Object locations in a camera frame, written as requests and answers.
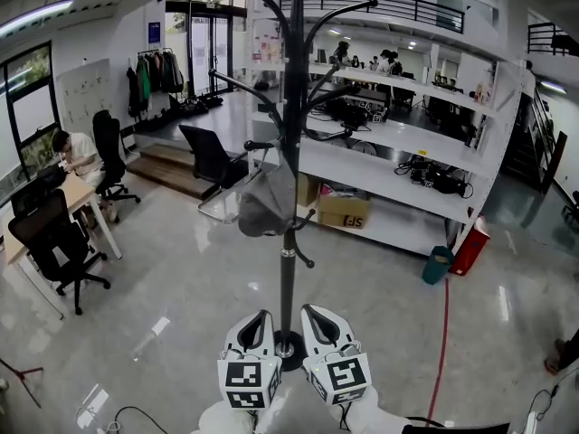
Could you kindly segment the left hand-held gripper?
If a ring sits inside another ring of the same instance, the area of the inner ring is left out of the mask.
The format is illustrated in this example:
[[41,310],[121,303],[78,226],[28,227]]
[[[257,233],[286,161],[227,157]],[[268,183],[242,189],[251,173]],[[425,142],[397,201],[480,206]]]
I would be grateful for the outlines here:
[[[233,410],[266,410],[281,382],[281,359],[275,355],[272,315],[259,310],[242,318],[227,333],[225,349],[217,361],[219,386],[224,401]],[[263,356],[245,354],[261,348]]]

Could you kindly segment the grey cap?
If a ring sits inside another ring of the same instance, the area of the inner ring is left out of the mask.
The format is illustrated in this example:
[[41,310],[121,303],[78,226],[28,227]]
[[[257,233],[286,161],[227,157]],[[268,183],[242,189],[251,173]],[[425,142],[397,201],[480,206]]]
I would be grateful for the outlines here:
[[242,189],[238,227],[252,238],[284,235],[294,224],[297,178],[280,150],[279,140],[247,141],[244,147],[264,153]]

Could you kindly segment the black coat rack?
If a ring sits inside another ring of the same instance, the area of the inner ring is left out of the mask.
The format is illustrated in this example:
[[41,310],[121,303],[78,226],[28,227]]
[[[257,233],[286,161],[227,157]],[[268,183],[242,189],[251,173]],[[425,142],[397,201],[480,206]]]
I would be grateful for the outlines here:
[[[365,0],[333,10],[319,18],[309,33],[304,33],[304,0],[292,0],[290,17],[286,17],[273,0],[261,1],[271,9],[278,19],[285,42],[286,79],[282,97],[283,113],[280,114],[277,107],[256,89],[215,70],[209,71],[209,75],[239,87],[260,99],[267,106],[270,117],[280,132],[278,138],[280,151],[291,172],[297,175],[299,172],[300,140],[303,135],[318,142],[352,135],[351,131],[345,130],[328,137],[317,137],[307,127],[308,113],[314,107],[356,91],[356,85],[351,83],[339,90],[320,96],[316,95],[317,89],[313,89],[311,93],[308,92],[308,56],[314,37],[318,30],[331,19],[358,9],[376,7],[378,2],[377,0]],[[300,368],[306,357],[304,339],[300,334],[291,330],[291,321],[296,261],[302,260],[309,269],[315,266],[313,260],[308,259],[301,252],[296,240],[296,233],[307,223],[308,219],[304,219],[302,223],[297,223],[297,214],[292,214],[291,225],[283,234],[280,251],[280,330],[274,333],[274,350],[275,354],[281,358],[280,368],[285,373]]]

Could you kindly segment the large printed cardboard box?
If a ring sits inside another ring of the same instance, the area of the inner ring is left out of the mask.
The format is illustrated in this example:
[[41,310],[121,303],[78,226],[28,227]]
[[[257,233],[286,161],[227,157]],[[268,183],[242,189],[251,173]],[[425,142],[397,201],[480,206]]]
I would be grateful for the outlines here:
[[318,197],[318,223],[361,230],[370,213],[370,199],[362,193],[325,192]]

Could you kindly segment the small plain cardboard box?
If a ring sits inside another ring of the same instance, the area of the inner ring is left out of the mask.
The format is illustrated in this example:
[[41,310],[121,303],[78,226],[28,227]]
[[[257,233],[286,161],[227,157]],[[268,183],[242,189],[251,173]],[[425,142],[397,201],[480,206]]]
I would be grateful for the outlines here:
[[318,179],[303,173],[298,175],[297,204],[307,207],[313,204],[318,198]]

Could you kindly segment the black flat panel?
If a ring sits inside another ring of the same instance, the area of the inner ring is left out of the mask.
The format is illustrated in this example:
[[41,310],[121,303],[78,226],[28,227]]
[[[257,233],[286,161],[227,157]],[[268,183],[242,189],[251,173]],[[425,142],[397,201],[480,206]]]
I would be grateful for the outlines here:
[[447,427],[424,417],[409,417],[408,420],[411,424],[403,427],[402,434],[509,434],[510,432],[509,423],[483,427]]

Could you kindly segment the wooden steps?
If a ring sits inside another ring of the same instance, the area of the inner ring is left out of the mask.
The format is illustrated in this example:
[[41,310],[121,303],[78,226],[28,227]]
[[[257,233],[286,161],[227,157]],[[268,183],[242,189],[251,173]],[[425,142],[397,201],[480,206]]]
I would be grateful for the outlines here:
[[195,157],[191,151],[154,144],[139,151],[139,157],[127,164],[127,170],[139,177],[204,200],[218,185],[194,176]]

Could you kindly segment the light wooden desk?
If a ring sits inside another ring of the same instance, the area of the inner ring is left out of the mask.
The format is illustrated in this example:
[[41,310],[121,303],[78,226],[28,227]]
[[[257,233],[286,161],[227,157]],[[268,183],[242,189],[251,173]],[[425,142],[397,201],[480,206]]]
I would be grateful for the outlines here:
[[[122,253],[119,246],[105,218],[99,212],[99,203],[95,189],[77,175],[67,175],[60,188],[64,192],[69,215],[72,215],[85,204],[88,204],[92,208],[102,234],[112,249],[114,256],[117,259],[121,259]],[[8,230],[8,223],[13,218],[13,209],[9,208],[2,219],[5,260],[7,264],[5,279],[8,279],[9,274],[14,274],[22,284],[29,284],[30,289],[45,301],[45,308],[48,314],[63,320],[70,314],[70,309],[31,262],[28,256],[29,250]]]

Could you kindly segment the red floor stand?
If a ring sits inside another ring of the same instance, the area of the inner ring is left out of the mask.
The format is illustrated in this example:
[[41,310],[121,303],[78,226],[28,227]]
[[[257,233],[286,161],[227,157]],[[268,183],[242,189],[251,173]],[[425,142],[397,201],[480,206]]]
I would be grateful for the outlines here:
[[35,368],[27,369],[27,370],[17,370],[2,358],[0,358],[0,364],[2,366],[4,366],[5,369],[7,369],[9,372],[11,372],[20,381],[20,383],[23,385],[24,389],[26,390],[26,392],[28,393],[28,395],[32,399],[33,403],[40,409],[42,407],[42,405],[37,400],[37,398],[33,395],[33,392],[29,388],[29,386],[26,382],[26,376],[29,374],[34,374],[34,373],[42,373],[44,371],[44,368],[43,367],[35,367]]

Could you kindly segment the black mesh office chair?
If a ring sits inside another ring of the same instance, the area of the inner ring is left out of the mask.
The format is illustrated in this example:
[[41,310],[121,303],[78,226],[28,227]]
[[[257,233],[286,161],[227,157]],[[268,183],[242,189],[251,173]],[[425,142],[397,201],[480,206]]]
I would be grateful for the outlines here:
[[65,295],[64,289],[74,286],[74,312],[80,316],[81,282],[88,280],[110,288],[107,279],[93,275],[90,269],[108,256],[101,251],[90,251],[90,241],[80,225],[71,220],[64,191],[56,189],[37,204],[21,212],[8,223],[8,230],[32,255],[42,275],[56,283],[56,292]]

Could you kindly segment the black high-back office chair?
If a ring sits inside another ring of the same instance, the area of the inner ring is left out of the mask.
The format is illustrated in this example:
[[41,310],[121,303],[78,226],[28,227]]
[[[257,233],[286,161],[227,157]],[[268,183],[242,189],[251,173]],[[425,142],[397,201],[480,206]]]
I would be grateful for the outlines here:
[[140,203],[140,198],[128,192],[122,183],[127,171],[126,164],[120,155],[120,124],[107,109],[97,112],[92,120],[93,136],[96,149],[103,166],[104,177],[96,187],[96,193],[105,201],[115,202],[132,199]]

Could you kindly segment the black bag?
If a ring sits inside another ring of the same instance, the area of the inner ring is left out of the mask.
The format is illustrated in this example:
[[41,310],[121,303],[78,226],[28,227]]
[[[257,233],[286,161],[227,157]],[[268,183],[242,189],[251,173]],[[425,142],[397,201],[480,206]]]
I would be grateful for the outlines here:
[[67,172],[59,164],[54,164],[42,169],[36,177],[39,185],[48,192],[62,185],[67,177]]

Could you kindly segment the black laptop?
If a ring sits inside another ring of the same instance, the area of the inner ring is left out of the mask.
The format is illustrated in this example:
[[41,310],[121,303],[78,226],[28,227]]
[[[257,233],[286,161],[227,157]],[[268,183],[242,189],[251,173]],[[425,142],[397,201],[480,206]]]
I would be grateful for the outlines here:
[[46,196],[46,185],[42,180],[35,179],[16,191],[11,197],[14,216],[29,213],[38,206]]

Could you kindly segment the white board with sketches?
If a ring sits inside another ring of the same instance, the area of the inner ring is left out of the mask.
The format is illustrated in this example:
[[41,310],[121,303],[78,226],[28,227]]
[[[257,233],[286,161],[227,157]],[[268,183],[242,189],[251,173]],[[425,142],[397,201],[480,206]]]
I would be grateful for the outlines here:
[[92,134],[92,120],[112,111],[109,59],[84,64],[57,77],[62,93],[62,124],[68,132]]

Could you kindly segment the black framed window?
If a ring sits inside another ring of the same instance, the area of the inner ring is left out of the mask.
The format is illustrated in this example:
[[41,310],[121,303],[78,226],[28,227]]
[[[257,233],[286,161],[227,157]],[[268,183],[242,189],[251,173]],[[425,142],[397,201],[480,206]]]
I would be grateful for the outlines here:
[[60,128],[52,44],[0,62],[0,208],[54,162],[52,138]]

